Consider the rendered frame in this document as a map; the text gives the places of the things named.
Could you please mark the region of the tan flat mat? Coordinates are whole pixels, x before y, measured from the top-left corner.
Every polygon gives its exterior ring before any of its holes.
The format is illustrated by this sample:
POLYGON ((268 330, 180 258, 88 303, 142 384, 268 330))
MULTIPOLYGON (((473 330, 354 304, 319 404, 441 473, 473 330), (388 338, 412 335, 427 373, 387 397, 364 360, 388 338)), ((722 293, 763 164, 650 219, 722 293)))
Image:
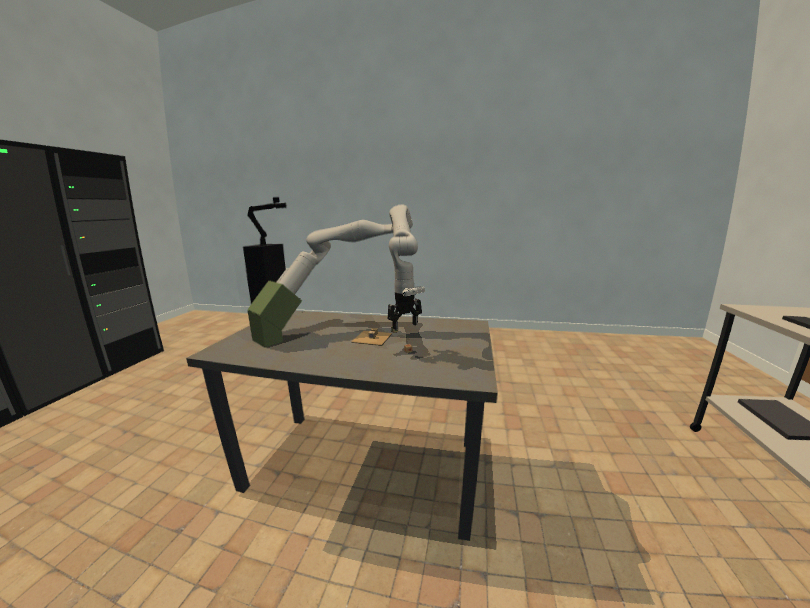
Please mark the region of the tan flat mat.
POLYGON ((378 332, 375 338, 369 338, 370 331, 363 331, 359 334, 352 343, 371 344, 382 346, 384 342, 391 336, 392 333, 378 332))

